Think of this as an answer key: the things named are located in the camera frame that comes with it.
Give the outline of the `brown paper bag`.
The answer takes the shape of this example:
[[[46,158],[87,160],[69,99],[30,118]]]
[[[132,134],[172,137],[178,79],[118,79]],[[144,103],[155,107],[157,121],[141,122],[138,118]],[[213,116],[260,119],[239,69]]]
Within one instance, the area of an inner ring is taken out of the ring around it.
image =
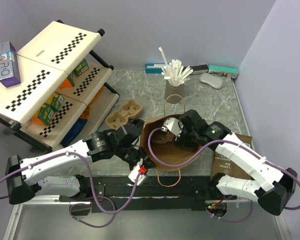
[[[162,131],[160,128],[167,118],[172,117],[178,119],[180,116],[180,114],[168,115],[166,113],[166,108],[163,107],[163,116],[147,118],[140,136],[140,147],[144,149],[148,157],[155,164],[155,169],[157,170],[157,182],[166,188],[176,186],[182,178],[181,169],[191,164],[199,157],[199,149],[198,151],[193,152],[177,147],[173,145],[172,142],[167,142],[165,144],[151,142],[151,138],[155,133],[152,132],[153,130],[158,128],[159,130],[157,131]],[[162,184],[160,181],[160,173],[173,171],[178,171],[178,180],[170,185]]]

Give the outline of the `brown pulp cup carrier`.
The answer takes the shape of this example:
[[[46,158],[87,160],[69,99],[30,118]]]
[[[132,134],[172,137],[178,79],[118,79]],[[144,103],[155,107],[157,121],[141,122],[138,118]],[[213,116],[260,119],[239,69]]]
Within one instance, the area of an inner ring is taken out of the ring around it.
[[[105,123],[110,129],[118,130],[121,126],[127,124],[129,120],[136,119],[142,112],[142,104],[135,99],[128,99],[122,105],[121,109],[109,114]]]

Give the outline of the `black plastic cup lid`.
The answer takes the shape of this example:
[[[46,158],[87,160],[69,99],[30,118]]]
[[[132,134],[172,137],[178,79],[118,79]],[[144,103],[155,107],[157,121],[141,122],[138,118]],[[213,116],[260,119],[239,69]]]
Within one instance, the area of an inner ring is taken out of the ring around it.
[[[143,129],[145,121],[142,119],[134,119],[131,121],[131,124],[133,124],[135,127],[137,127],[138,129]]]

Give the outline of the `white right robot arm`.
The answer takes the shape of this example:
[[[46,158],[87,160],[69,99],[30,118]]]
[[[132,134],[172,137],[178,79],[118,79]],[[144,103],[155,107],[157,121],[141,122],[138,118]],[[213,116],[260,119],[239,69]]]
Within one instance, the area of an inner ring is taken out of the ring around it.
[[[296,190],[298,174],[289,167],[281,168],[267,161],[221,122],[211,124],[201,118],[193,109],[179,118],[172,117],[167,124],[168,130],[175,135],[173,144],[193,151],[198,145],[231,160],[252,179],[241,179],[216,173],[208,187],[213,199],[223,195],[233,195],[249,199],[268,213],[279,216]]]

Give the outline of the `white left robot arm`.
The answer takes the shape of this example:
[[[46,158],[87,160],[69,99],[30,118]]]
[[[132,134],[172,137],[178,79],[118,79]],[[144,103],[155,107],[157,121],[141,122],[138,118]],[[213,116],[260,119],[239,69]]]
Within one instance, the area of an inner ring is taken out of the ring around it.
[[[33,158],[21,158],[19,155],[9,157],[5,170],[9,203],[23,204],[44,195],[74,197],[77,201],[83,201],[89,195],[83,176],[63,177],[52,174],[83,163],[109,160],[113,156],[128,163],[130,180],[140,185],[143,177],[137,177],[138,172],[142,168],[149,170],[156,166],[142,147],[133,144],[139,139],[142,128],[141,124],[128,123],[119,129],[96,131],[46,155]]]

